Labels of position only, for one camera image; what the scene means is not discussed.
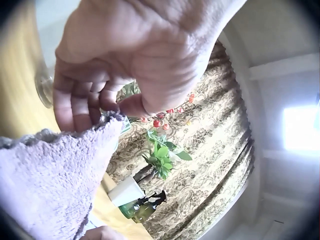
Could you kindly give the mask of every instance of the wooden table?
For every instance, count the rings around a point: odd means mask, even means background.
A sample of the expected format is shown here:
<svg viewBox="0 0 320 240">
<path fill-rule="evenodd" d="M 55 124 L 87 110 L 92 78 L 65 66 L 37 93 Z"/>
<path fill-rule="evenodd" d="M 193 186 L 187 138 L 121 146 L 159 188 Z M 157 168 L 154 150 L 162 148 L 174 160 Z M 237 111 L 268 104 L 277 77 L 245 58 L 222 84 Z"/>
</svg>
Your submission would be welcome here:
<svg viewBox="0 0 320 240">
<path fill-rule="evenodd" d="M 106 191 L 111 190 L 116 183 L 105 173 L 98 188 L 94 203 L 93 214 L 108 226 L 125 235 L 128 240 L 152 240 L 143 225 L 125 218 L 120 210 L 114 206 Z"/>
<path fill-rule="evenodd" d="M 0 42 L 0 135 L 19 138 L 43 128 L 59 132 L 53 110 L 44 107 L 35 89 L 34 77 L 43 57 L 32 2 L 17 13 Z M 142 224 L 126 219 L 112 204 L 106 191 L 114 186 L 105 174 L 94 200 L 94 215 L 128 240 L 152 239 Z"/>
</svg>

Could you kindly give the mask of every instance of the lavender towel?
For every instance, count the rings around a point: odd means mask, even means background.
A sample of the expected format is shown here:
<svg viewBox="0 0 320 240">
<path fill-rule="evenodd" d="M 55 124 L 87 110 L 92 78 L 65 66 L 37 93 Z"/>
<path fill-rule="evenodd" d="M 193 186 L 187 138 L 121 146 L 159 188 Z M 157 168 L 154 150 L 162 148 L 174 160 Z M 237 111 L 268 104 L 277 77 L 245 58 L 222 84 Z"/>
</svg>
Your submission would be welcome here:
<svg viewBox="0 0 320 240">
<path fill-rule="evenodd" d="M 123 127 L 110 111 L 81 134 L 0 137 L 0 205 L 35 239 L 79 239 Z"/>
</svg>

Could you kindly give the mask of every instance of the white cup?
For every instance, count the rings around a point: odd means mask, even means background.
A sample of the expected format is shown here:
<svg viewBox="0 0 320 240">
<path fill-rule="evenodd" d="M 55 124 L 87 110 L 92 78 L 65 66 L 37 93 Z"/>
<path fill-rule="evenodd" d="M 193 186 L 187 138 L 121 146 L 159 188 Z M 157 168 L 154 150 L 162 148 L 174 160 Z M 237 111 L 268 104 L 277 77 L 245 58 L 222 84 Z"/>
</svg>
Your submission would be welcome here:
<svg viewBox="0 0 320 240">
<path fill-rule="evenodd" d="M 138 198 L 145 197 L 146 195 L 133 177 L 129 176 L 111 189 L 108 192 L 108 196 L 116 207 L 120 207 L 124 204 L 137 200 Z"/>
</svg>

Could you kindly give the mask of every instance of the curtain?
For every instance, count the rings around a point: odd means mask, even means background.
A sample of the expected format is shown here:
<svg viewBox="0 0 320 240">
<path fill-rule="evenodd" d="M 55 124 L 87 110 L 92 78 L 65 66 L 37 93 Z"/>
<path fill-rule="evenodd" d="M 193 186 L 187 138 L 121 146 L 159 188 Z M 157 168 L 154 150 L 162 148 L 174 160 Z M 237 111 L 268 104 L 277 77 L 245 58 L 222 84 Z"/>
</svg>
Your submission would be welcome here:
<svg viewBox="0 0 320 240">
<path fill-rule="evenodd" d="M 155 240 L 198 239 L 226 210 L 253 169 L 253 140 L 246 108 L 229 57 L 215 44 L 208 67 L 184 114 L 170 114 L 168 139 L 183 145 L 193 160 L 176 162 L 164 181 L 157 177 L 141 187 L 146 193 L 165 190 L 167 203 L 143 225 Z M 116 181 L 134 176 L 147 163 L 145 128 L 132 124 L 110 161 L 107 173 Z"/>
</svg>

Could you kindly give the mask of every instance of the hand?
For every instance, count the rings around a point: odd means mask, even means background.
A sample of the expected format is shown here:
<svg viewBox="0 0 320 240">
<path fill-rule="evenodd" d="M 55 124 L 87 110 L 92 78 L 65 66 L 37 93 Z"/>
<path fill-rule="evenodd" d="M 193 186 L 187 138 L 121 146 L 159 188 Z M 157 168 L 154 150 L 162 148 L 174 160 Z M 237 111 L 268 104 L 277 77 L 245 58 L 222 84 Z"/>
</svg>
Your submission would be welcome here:
<svg viewBox="0 0 320 240">
<path fill-rule="evenodd" d="M 86 231 L 80 240 L 126 240 L 126 238 L 112 228 L 102 226 Z"/>
<path fill-rule="evenodd" d="M 175 108 L 204 73 L 245 0 L 82 0 L 56 50 L 53 106 L 62 131 L 96 124 L 100 108 L 146 117 Z M 141 94 L 116 103 L 136 79 Z"/>
</svg>

